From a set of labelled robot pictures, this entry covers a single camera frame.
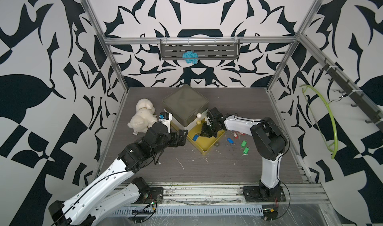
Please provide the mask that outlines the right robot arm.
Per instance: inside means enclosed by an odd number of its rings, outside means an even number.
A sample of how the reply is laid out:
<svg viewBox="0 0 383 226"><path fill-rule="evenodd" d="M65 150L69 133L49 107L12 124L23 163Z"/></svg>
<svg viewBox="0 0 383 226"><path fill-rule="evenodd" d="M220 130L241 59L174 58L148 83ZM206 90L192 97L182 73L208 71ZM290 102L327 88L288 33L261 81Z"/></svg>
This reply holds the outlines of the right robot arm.
<svg viewBox="0 0 383 226"><path fill-rule="evenodd" d="M262 157L262 174L258 186L244 186L243 195L248 202L282 202L283 188L279 177L281 159L288 139L274 121L247 119L235 115L223 115L216 108L207 111L200 136L216 137L218 132L237 131L252 136L257 152Z"/></svg>

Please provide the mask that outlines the yellow bottom drawer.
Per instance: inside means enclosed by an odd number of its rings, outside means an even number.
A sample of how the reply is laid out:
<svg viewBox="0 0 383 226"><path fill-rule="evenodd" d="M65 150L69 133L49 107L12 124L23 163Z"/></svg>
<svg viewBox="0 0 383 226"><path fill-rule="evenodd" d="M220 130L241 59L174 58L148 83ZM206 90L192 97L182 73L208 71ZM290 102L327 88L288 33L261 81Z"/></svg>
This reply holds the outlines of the yellow bottom drawer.
<svg viewBox="0 0 383 226"><path fill-rule="evenodd" d="M218 136L215 138L215 137L211 137L211 138L206 138L206 137L201 137L199 136L199 138L197 139L196 142L194 142L192 140L193 136L195 135L195 133L199 133L201 132L201 127L202 127L202 124L205 122L205 120L202 120L201 121L201 124L200 125L195 125L188 133L188 136L187 136L187 140L198 150L201 152L202 155L205 155L210 149L213 148L215 142L218 142L219 139L225 134L225 131L224 130L221 130L218 132Z"/></svg>

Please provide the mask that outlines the key with green tag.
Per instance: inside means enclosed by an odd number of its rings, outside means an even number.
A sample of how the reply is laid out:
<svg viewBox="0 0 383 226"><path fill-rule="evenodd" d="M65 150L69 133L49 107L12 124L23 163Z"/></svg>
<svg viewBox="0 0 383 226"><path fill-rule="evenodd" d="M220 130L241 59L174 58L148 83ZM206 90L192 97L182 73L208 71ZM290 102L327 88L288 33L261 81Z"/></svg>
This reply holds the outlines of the key with green tag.
<svg viewBox="0 0 383 226"><path fill-rule="evenodd" d="M246 141L246 140L242 141L242 143L241 143L241 147L242 147L242 148L245 148L246 145L247 145L247 141Z"/></svg>
<svg viewBox="0 0 383 226"><path fill-rule="evenodd" d="M243 156L248 155L248 152L249 152L249 148L245 147L243 150Z"/></svg>

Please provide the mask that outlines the key with blue tag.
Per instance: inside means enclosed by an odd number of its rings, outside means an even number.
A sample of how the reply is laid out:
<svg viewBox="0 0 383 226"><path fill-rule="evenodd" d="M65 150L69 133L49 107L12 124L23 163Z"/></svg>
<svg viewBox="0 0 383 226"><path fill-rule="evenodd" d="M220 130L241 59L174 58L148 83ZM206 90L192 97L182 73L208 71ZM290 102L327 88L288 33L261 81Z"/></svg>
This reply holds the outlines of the key with blue tag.
<svg viewBox="0 0 383 226"><path fill-rule="evenodd" d="M198 138L199 138L199 133L195 133L195 135L193 136L192 140L194 142L196 142Z"/></svg>
<svg viewBox="0 0 383 226"><path fill-rule="evenodd" d="M228 142L231 146L234 146L234 145L235 145L234 141L233 141L232 139L230 139L230 138L227 138L227 142Z"/></svg>

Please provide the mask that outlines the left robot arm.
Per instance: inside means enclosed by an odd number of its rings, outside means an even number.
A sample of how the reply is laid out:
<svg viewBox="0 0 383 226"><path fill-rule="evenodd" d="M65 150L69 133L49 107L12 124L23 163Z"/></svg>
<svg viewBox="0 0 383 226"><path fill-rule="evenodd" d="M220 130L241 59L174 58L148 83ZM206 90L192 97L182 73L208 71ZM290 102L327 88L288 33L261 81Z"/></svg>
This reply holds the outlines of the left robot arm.
<svg viewBox="0 0 383 226"><path fill-rule="evenodd" d="M156 122L145 136L127 145L113 163L81 192L66 201L55 201L48 210L55 226L95 226L122 206L138 202L150 191L142 177L124 189L114 189L139 170L158 163L167 147L186 144L188 131L170 130L170 121Z"/></svg>

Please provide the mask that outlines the grey-yellow mini drawer cabinet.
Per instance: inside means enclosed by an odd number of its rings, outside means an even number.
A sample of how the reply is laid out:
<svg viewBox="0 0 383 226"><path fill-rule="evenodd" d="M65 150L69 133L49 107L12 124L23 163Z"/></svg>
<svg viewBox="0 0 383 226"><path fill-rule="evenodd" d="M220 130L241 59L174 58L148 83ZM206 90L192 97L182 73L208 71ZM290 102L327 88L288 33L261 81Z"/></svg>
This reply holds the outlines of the grey-yellow mini drawer cabinet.
<svg viewBox="0 0 383 226"><path fill-rule="evenodd" d="M196 121L202 121L207 113L209 100L189 85L183 85L166 96L163 100L164 110L173 115L172 123L179 129L191 130Z"/></svg>

